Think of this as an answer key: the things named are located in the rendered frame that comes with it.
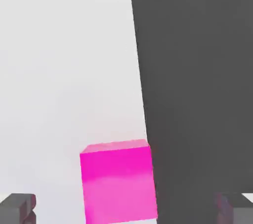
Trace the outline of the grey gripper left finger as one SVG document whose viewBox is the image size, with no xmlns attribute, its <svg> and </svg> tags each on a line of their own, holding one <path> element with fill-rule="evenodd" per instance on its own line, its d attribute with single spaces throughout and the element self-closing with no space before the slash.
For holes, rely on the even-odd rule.
<svg viewBox="0 0 253 224">
<path fill-rule="evenodd" d="M 0 202 L 0 224 L 37 224 L 36 196 L 12 193 Z"/>
</svg>

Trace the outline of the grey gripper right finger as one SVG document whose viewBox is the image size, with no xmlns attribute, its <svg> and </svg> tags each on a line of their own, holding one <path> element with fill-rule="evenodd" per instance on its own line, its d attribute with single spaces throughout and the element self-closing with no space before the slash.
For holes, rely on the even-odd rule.
<svg viewBox="0 0 253 224">
<path fill-rule="evenodd" d="M 253 224 L 253 193 L 218 193 L 216 224 Z"/>
</svg>

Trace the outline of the small magenta cube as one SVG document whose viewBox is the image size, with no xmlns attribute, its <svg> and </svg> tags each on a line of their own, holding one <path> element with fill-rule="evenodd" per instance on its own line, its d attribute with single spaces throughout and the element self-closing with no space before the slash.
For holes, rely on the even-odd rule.
<svg viewBox="0 0 253 224">
<path fill-rule="evenodd" d="M 88 145 L 80 153 L 86 224 L 158 217 L 151 148 L 145 139 Z"/>
</svg>

